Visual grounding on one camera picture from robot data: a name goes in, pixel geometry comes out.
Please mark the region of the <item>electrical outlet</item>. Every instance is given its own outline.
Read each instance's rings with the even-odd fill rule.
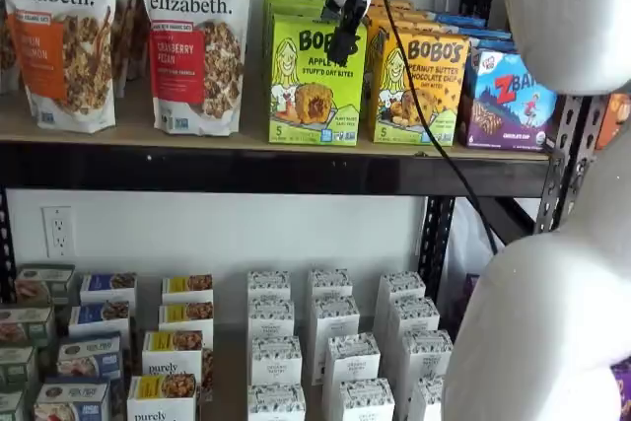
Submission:
[[[43,227],[46,233],[46,252],[50,259],[68,259],[75,256],[74,225],[71,207],[42,207]]]

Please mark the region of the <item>orange label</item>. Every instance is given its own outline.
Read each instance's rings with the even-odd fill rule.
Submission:
[[[50,14],[20,10],[9,14],[9,28],[24,82],[31,92],[65,100],[63,25],[53,22]]]

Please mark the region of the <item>pumpkin cinnamon granola bag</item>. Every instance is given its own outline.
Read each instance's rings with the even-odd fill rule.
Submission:
[[[156,128],[238,131],[249,0],[144,1]]]
[[[6,0],[32,112],[42,128],[115,124],[110,32],[115,0]]]

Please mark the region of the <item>green bobo's box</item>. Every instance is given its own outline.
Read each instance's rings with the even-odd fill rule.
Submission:
[[[346,66],[326,59],[334,23],[274,15],[269,141],[311,145],[357,144],[366,28]]]

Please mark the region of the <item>black cable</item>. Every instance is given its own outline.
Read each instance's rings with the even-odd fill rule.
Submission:
[[[473,207],[475,208],[477,213],[480,215],[480,219],[482,220],[482,225],[484,226],[484,231],[486,232],[486,236],[489,239],[489,245],[491,245],[491,250],[493,251],[493,254],[495,255],[497,254],[497,245],[495,244],[495,239],[493,238],[493,233],[491,232],[491,226],[489,226],[489,222],[487,221],[486,216],[482,212],[482,207],[480,206],[480,201],[478,200],[477,195],[473,191],[473,188],[471,187],[469,182],[466,180],[466,177],[464,177],[460,169],[457,167],[456,163],[454,163],[454,161],[450,158],[450,156],[443,149],[441,144],[438,143],[438,140],[436,140],[436,137],[434,137],[434,134],[430,131],[430,127],[427,124],[427,120],[423,116],[423,111],[421,110],[421,106],[419,105],[418,97],[416,95],[416,88],[414,87],[414,79],[412,78],[410,65],[407,61],[407,55],[405,54],[405,48],[403,47],[403,42],[401,41],[401,37],[398,34],[398,29],[396,28],[396,25],[394,24],[394,19],[392,18],[392,12],[390,11],[390,6],[387,0],[384,0],[384,6],[386,7],[387,18],[390,21],[392,32],[394,33],[394,37],[396,38],[396,44],[398,45],[398,48],[401,51],[401,56],[403,57],[403,64],[405,65],[405,72],[407,73],[407,79],[410,83],[412,97],[414,98],[414,103],[416,104],[416,111],[419,117],[421,117],[421,123],[423,124],[423,128],[425,128],[425,132],[427,133],[427,136],[430,137],[430,141],[432,142],[432,145],[434,145],[434,148],[438,150],[438,153],[441,155],[441,157],[445,159],[445,161],[449,164],[452,170],[454,170],[454,173],[456,174],[456,176],[460,179],[460,181],[462,181],[462,185],[466,189],[466,192],[469,195],[469,199],[471,203],[473,204]]]

